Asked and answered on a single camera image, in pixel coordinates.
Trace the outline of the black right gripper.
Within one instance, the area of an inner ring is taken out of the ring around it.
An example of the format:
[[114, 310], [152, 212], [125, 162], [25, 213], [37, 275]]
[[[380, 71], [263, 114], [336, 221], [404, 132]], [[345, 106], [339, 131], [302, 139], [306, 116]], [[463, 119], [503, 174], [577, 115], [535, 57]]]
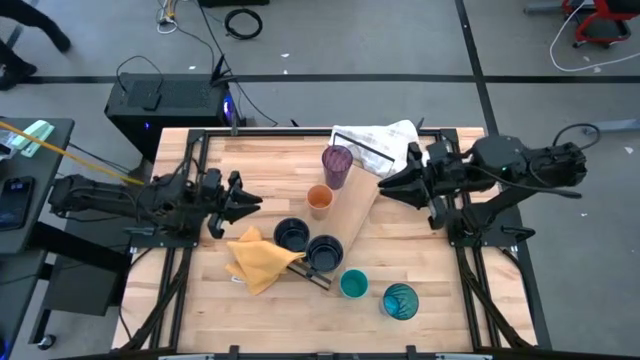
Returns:
[[447, 150], [444, 143], [434, 143], [428, 149], [436, 154], [423, 163], [425, 155], [419, 145], [408, 145], [407, 165], [378, 183], [382, 195], [416, 209], [428, 207], [432, 229], [441, 229], [447, 222], [445, 197], [460, 191], [464, 179], [462, 159]]

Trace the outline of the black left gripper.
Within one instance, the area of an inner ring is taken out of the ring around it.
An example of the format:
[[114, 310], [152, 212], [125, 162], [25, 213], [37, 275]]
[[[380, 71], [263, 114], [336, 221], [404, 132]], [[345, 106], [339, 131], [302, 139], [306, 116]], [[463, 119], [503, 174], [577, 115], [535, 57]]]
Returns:
[[224, 221], [233, 224], [259, 211], [261, 207], [257, 204], [263, 202], [261, 197], [243, 190], [238, 171], [231, 172], [225, 188], [222, 173], [216, 168], [207, 170], [201, 183], [200, 200], [203, 211], [209, 216], [208, 230], [215, 239], [223, 237]]

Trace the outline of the small dark blue mug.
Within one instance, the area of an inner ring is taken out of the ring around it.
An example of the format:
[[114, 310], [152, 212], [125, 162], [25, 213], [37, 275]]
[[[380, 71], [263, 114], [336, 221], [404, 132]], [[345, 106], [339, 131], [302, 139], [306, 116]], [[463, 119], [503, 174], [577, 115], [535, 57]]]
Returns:
[[305, 252], [310, 238], [308, 225], [299, 218], [285, 218], [280, 221], [273, 233], [274, 242], [291, 252]]

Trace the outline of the clear purple faceted tumbler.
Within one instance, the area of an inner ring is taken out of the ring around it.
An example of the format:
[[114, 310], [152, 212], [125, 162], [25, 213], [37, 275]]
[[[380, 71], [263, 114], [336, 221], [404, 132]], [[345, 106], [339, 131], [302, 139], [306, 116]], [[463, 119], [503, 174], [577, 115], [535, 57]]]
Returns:
[[330, 145], [322, 153], [325, 183], [332, 190], [343, 187], [353, 163], [351, 151], [342, 145]]

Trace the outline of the orange cup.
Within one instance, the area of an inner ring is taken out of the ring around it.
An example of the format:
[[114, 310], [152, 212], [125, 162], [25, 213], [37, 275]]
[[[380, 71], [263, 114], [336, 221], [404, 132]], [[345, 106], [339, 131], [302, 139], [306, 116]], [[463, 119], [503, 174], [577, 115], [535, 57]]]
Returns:
[[324, 184], [311, 187], [306, 194], [306, 204], [310, 216], [315, 220], [325, 219], [333, 204], [333, 191]]

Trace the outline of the large dark blue speckled mug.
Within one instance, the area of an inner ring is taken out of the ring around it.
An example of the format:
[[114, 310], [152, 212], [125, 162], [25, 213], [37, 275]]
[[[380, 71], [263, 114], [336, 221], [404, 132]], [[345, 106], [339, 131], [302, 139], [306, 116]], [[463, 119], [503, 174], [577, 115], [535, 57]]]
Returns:
[[304, 261], [308, 269], [304, 277], [311, 279], [330, 278], [338, 269], [344, 258], [341, 242], [331, 235], [319, 235], [311, 239], [305, 253]]

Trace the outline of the opaque teal cup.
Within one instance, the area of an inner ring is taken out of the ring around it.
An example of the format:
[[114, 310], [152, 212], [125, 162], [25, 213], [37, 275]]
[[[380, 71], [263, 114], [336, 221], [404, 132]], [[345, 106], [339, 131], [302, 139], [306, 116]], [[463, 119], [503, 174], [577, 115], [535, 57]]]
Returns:
[[357, 299], [363, 297], [369, 289], [366, 274], [358, 269], [349, 269], [340, 277], [340, 290], [345, 297]]

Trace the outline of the clear teal faceted tumbler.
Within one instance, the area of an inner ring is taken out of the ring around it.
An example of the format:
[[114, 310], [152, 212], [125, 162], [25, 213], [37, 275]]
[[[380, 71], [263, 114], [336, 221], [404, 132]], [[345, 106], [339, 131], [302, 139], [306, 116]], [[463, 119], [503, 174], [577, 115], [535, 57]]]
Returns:
[[395, 283], [389, 286], [382, 298], [382, 312], [399, 321], [412, 319], [419, 310], [419, 296], [409, 285]]

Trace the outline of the white cloth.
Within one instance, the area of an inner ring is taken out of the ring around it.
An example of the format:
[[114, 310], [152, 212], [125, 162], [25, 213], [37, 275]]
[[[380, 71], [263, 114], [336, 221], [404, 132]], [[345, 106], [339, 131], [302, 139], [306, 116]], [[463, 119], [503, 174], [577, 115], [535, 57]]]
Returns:
[[387, 126], [334, 125], [328, 144], [347, 147], [366, 171], [386, 178], [407, 166], [408, 145], [419, 141], [416, 127], [405, 119]]

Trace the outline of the black antennas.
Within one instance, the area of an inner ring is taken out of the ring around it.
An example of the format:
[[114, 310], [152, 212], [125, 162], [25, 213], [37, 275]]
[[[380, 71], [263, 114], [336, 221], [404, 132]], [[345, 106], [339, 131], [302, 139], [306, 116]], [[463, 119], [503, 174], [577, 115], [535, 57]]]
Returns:
[[228, 68], [223, 70], [222, 67], [226, 63], [225, 55], [222, 54], [217, 64], [215, 65], [211, 77], [209, 79], [209, 85], [212, 87], [218, 86], [220, 84], [225, 84], [230, 81], [234, 81], [237, 79], [236, 76], [231, 74], [231, 69]]

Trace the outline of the black desk base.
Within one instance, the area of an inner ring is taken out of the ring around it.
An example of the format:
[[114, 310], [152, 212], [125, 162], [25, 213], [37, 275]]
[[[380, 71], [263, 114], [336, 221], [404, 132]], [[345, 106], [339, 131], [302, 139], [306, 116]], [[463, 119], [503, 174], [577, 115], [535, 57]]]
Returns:
[[102, 316], [121, 295], [129, 238], [106, 224], [88, 224], [76, 236], [37, 222], [0, 232], [0, 357], [14, 347], [40, 280], [49, 288], [31, 341], [45, 335], [53, 311]]

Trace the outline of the grey floor bar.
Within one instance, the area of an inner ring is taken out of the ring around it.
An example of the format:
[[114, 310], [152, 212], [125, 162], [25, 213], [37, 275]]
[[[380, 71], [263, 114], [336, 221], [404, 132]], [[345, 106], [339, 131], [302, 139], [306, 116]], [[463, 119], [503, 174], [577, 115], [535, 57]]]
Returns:
[[595, 133], [593, 127], [597, 127], [601, 133], [613, 132], [640, 132], [640, 119], [607, 120], [590, 123], [584, 130], [585, 135]]

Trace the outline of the black side desk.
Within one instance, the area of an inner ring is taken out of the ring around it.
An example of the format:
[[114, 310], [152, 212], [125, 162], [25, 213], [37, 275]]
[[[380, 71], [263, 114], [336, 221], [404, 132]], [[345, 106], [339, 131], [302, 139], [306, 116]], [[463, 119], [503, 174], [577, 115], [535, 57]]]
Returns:
[[[38, 119], [0, 118], [0, 122], [7, 123], [19, 130], [26, 129], [36, 120]], [[55, 128], [45, 141], [61, 149], [66, 149], [75, 126], [74, 120], [67, 118], [48, 118], [44, 120]], [[4, 160], [0, 162], [0, 192], [6, 179], [25, 176], [31, 176], [35, 179], [26, 223], [20, 229], [0, 232], [0, 254], [15, 254], [24, 251], [28, 247], [32, 228], [38, 223], [61, 160], [62, 155], [40, 148], [32, 158], [26, 158], [18, 153], [7, 162]]]

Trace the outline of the clear plastic bag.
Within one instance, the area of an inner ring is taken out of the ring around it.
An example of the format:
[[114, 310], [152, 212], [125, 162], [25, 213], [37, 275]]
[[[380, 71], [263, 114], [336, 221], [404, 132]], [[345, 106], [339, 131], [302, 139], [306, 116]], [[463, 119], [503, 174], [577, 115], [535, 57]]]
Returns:
[[12, 145], [15, 138], [15, 133], [0, 129], [0, 162], [10, 160], [15, 155], [16, 149]]

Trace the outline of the person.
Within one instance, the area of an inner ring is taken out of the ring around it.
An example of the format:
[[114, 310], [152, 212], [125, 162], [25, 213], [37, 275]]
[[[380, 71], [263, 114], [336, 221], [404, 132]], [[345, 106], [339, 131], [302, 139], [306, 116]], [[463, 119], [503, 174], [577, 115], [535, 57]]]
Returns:
[[[42, 30], [61, 52], [71, 48], [69, 37], [47, 15], [23, 0], [0, 0], [0, 17], [12, 19], [24, 26]], [[0, 39], [0, 65], [4, 67], [0, 75], [0, 91], [8, 91], [34, 75], [37, 67], [18, 56], [12, 48]]]

